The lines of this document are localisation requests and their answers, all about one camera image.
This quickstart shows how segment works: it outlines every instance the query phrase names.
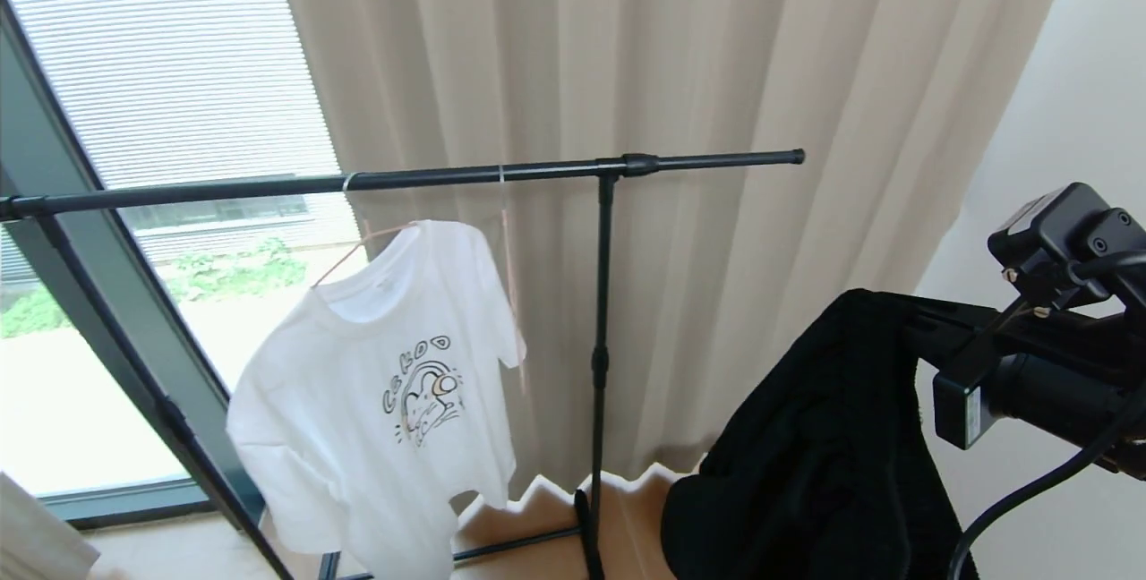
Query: black garment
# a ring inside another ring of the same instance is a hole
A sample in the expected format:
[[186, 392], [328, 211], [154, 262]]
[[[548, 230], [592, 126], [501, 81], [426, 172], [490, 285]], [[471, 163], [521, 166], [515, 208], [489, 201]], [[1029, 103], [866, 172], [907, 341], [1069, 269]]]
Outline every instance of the black garment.
[[669, 489], [661, 547], [680, 580], [945, 578], [963, 532], [919, 425], [911, 314], [848, 291], [796, 339]]

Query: white wall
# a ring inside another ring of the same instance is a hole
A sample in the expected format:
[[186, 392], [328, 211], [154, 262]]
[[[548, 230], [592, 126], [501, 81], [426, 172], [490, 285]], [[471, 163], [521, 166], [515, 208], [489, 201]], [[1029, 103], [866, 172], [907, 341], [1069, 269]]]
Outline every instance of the white wall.
[[[1055, 0], [917, 293], [1006, 305], [1014, 290], [987, 252], [987, 234], [1070, 181], [1146, 219], [1146, 0]], [[964, 526], [1077, 450], [1014, 421], [996, 424], [970, 452], [950, 446], [931, 428], [933, 374], [920, 368], [924, 422]], [[1092, 467], [1002, 518], [972, 552], [987, 580], [1146, 578], [1146, 484]]]

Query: horizontal slats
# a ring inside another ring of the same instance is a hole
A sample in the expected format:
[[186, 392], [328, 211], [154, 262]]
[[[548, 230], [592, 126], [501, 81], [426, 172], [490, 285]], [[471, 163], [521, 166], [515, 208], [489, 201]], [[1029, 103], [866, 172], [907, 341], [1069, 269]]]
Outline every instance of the horizontal slats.
[[[286, 0], [11, 1], [108, 187], [338, 172]], [[340, 196], [308, 206], [309, 221], [260, 224], [257, 234], [292, 246], [355, 238]], [[139, 241], [167, 261], [244, 249], [252, 233], [176, 229]], [[30, 275], [3, 244], [5, 281]]]

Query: grass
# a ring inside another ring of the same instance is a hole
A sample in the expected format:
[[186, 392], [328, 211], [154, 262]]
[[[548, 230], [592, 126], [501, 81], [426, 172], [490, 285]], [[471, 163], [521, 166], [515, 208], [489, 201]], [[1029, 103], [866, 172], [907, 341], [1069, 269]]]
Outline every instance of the grass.
[[[187, 254], [175, 261], [175, 269], [165, 283], [175, 303], [258, 297], [299, 284], [306, 277], [306, 262], [292, 257], [278, 238], [235, 254]], [[3, 338], [65, 327], [71, 327], [71, 321], [42, 285], [17, 298], [0, 314]]]

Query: clothing rack base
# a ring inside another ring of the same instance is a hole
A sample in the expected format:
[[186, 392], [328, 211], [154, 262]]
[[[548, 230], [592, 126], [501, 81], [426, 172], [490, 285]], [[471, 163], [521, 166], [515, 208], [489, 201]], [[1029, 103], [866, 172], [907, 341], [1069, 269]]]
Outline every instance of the clothing rack base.
[[[486, 183], [499, 181], [547, 180], [562, 178], [597, 177], [598, 183], [598, 229], [597, 229], [597, 309], [596, 332], [590, 371], [592, 376], [592, 471], [590, 491], [578, 489], [573, 495], [576, 526], [550, 531], [537, 535], [500, 542], [454, 554], [454, 562], [465, 562], [477, 557], [508, 551], [558, 538], [580, 535], [584, 551], [586, 570], [590, 580], [604, 580], [601, 563], [598, 532], [601, 519], [601, 473], [604, 453], [605, 384], [609, 373], [609, 268], [612, 246], [613, 193], [621, 178], [638, 178], [660, 171], [686, 171], [692, 168], [715, 168], [730, 166], [758, 166], [767, 164], [802, 164], [802, 150], [783, 152], [744, 152], [729, 155], [698, 155], [684, 157], [658, 157], [630, 154], [619, 158], [580, 162], [549, 162], [537, 164], [509, 164], [503, 166], [473, 166], [466, 168], [434, 168], [429, 171], [402, 171], [393, 173], [353, 173], [320, 178], [288, 178], [274, 180], [246, 180], [242, 182], [204, 182], [127, 189], [102, 189], [74, 195], [11, 196], [0, 198], [0, 222], [34, 219], [45, 235], [53, 242], [68, 271], [79, 283], [84, 296], [100, 316], [108, 332], [126, 356], [150, 397], [156, 400], [158, 416], [173, 439], [187, 446], [190, 457], [204, 471], [201, 484], [209, 488], [226, 489], [226, 481], [212, 467], [210, 458], [199, 446], [195, 434], [187, 429], [180, 409], [165, 394], [162, 386], [143, 363], [127, 332], [112, 314], [83, 261], [79, 259], [68, 235], [56, 215], [74, 211], [111, 210], [129, 206], [175, 204], [182, 202], [207, 202], [244, 197], [267, 197], [276, 195], [307, 195], [337, 193], [340, 190], [385, 190], [431, 186]], [[235, 524], [245, 532], [282, 580], [292, 580], [282, 559], [270, 547], [254, 519], [246, 515], [238, 499], [226, 492], [212, 500]], [[339, 554], [328, 554], [320, 569], [320, 580], [332, 580], [338, 573]], [[347, 575], [338, 580], [368, 580], [369, 573]]]

